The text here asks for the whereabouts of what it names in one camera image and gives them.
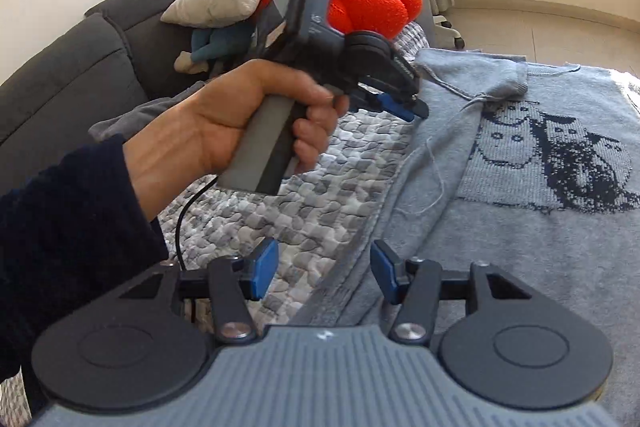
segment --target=gray sweater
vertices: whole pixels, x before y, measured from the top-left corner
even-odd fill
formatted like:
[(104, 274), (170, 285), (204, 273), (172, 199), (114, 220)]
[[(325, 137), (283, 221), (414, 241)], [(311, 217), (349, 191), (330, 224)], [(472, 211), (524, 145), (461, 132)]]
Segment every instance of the gray sweater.
[[(615, 362), (603, 405), (640, 422), (640, 83), (584, 66), (424, 50), (431, 116), (378, 211), (338, 257), (296, 324), (382, 321), (369, 269), (383, 238), (446, 269), (482, 259), (601, 328)], [(441, 306), (439, 327), (462, 316)]]

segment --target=gray ribbed surface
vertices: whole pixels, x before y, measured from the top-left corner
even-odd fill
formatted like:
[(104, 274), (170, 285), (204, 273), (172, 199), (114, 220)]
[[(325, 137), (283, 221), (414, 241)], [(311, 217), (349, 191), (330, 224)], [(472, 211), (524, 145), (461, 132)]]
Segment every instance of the gray ribbed surface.
[(376, 326), (276, 327), (254, 346), (225, 349), (206, 377), (158, 409), (94, 417), (55, 406), (38, 427), (614, 427), (596, 404), (521, 413), (455, 384), (426, 349)]

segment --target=gripper handle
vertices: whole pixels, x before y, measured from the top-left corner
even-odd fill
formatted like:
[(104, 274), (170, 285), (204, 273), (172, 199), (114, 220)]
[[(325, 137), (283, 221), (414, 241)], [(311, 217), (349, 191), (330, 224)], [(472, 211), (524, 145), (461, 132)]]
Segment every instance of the gripper handle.
[(290, 98), (271, 94), (254, 113), (228, 168), (217, 186), (275, 196), (282, 179), (297, 165), (293, 152), (293, 123), (305, 118), (306, 107)]

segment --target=owl pattern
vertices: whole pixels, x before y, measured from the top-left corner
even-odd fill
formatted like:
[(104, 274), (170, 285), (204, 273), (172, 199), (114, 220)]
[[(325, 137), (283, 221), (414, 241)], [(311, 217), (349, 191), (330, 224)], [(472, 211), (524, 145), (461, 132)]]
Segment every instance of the owl pattern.
[(469, 201), (581, 212), (640, 208), (625, 190), (631, 158), (618, 140), (534, 102), (487, 103), (457, 196)]

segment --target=silver bolt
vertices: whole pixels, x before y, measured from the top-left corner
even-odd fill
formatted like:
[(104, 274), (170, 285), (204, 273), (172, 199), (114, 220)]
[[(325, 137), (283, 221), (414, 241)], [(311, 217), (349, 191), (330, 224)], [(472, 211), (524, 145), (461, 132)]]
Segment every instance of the silver bolt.
[(244, 322), (228, 322), (222, 326), (222, 335), (228, 339), (244, 339), (251, 333), (251, 327)]
[(426, 334), (427, 330), (425, 330), (420, 324), (403, 322), (396, 326), (396, 335), (404, 341), (416, 341), (423, 338)]

